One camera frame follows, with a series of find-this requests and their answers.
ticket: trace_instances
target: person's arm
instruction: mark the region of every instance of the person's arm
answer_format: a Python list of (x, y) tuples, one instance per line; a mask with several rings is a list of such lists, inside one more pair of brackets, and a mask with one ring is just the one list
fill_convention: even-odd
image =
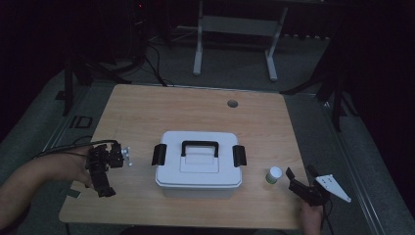
[(47, 181), (76, 180), (92, 187), (91, 177), (85, 169), (89, 149), (82, 147), (40, 157), (13, 172), (0, 187), (0, 230), (24, 212), (37, 189)]
[(301, 200), (300, 220), (304, 235), (320, 235), (323, 206), (311, 207)]

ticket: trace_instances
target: white plastic storage box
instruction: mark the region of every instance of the white plastic storage box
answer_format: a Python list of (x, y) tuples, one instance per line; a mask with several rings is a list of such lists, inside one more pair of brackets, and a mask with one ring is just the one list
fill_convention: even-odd
[(155, 147), (156, 182), (167, 197), (229, 198), (242, 183), (244, 146), (233, 133), (168, 131)]

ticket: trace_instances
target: black handle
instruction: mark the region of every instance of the black handle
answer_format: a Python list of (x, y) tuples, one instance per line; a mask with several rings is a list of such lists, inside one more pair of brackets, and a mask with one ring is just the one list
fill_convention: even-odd
[(214, 157), (219, 157), (219, 143), (216, 141), (198, 141), (198, 140), (185, 140), (182, 142), (182, 157), (186, 157), (186, 146), (212, 146), (214, 147)]

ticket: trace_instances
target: dark background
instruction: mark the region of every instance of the dark background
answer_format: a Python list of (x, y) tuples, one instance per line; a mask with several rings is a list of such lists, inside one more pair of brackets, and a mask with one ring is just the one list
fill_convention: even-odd
[[(207, 11), (217, 11), (212, 1)], [(245, 4), (227, 3), (227, 13), (251, 14)], [(400, 1), (352, 1), (354, 7), (324, 4), (292, 5), (283, 32), (330, 37), (323, 56), (347, 71), (346, 91), (371, 133), (410, 208), (415, 212), (415, 4)], [(145, 9), (138, 9), (143, 3)], [(129, 44), (140, 31), (128, 33), (128, 21), (148, 20), (168, 43), (168, 32), (179, 24), (197, 24), (197, 1), (52, 1), (0, 2), (0, 139), (17, 123), (51, 77), (64, 68), (71, 52), (100, 62), (143, 53), (144, 44)], [(267, 5), (256, 16), (272, 18)], [(331, 63), (321, 63), (331, 70)]]

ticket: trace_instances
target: wooden tabletop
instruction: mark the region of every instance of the wooden tabletop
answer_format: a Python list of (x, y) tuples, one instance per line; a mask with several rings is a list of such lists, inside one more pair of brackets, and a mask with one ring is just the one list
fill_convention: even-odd
[[(230, 108), (228, 101), (238, 103)], [(248, 165), (243, 183), (230, 199), (166, 198), (151, 165), (154, 147), (168, 130), (234, 133), (245, 146)], [(118, 85), (100, 119), (94, 140), (114, 139), (130, 147), (133, 165), (110, 168), (116, 195), (73, 182), (81, 192), (67, 197), (63, 222), (232, 228), (300, 228), (299, 198), (289, 190), (285, 170), (306, 176), (283, 96), (275, 93), (202, 88)], [(276, 184), (265, 175), (277, 165), (284, 174)]]

